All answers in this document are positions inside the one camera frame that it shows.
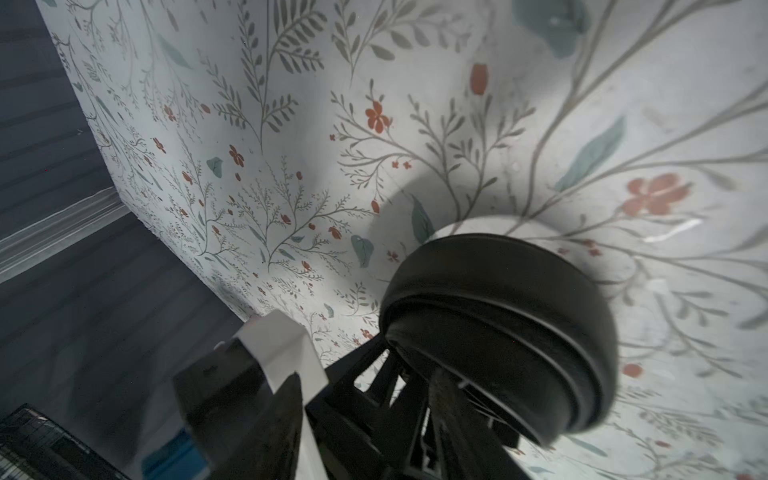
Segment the red flower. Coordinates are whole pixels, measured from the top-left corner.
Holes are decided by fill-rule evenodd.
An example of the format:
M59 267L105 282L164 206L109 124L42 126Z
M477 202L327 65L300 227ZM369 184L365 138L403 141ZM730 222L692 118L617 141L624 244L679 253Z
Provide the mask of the red flower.
M165 110L165 114L168 116L168 120L176 121L176 117L174 116L174 111L171 110L169 106L163 105L163 110Z
M238 154L237 149L232 145L230 145L230 156L232 157L233 160L235 160L235 165L240 165L241 167L245 167L245 162L243 161L245 159L243 158L243 155Z
M631 217L636 217L644 208L653 215L667 215L670 204L683 200L690 193L690 184L678 187L679 182L677 174L659 175L648 183L647 190L643 192L645 180L635 178L627 184L627 190L634 197L625 201L621 209Z
M476 63L472 66L472 73L469 76L469 87L475 95L485 93L488 87L488 66L482 63Z
M643 367L636 363L628 363L624 366L623 369L621 369L621 372L626 376L630 376L633 379L636 379L638 376L643 374Z
M366 110L366 115L368 115L368 127L375 128L377 134L382 133L384 127L390 124L389 117L382 115L382 105L378 101L373 102L373 108Z

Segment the wall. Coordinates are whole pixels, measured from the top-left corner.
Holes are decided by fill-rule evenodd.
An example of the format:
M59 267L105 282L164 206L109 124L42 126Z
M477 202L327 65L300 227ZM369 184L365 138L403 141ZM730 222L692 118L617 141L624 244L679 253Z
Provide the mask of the wall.
M38 5L123 201L241 317L332 362L435 230L503 214L621 338L607 423L520 462L768 475L768 2Z
M0 238L112 186L34 2L0 3Z
M170 378L241 321L128 214L0 283L0 416L28 402L140 478L181 428Z

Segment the blue object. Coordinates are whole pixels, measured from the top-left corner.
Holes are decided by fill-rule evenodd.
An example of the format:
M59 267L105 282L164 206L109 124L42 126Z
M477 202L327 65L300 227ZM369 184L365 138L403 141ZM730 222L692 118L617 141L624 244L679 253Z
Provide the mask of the blue object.
M207 466L205 458L181 430L162 448L141 461L144 480L192 480Z

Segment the dark floor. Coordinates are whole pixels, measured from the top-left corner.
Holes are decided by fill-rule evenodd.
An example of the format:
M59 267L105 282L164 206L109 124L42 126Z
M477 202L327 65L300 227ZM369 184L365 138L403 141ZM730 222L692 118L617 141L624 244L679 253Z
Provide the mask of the dark floor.
M133 214L0 283L0 415L28 402L139 479L170 378L241 321Z

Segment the floral wallpaper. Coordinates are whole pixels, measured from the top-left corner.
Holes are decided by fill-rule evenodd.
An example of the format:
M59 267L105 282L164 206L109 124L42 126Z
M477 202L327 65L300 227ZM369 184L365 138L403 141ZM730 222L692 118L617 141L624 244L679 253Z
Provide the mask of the floral wallpaper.
M768 2L38 4L123 201L244 319L328 364L502 215L621 337L613 413L523 442L534 477L768 478Z

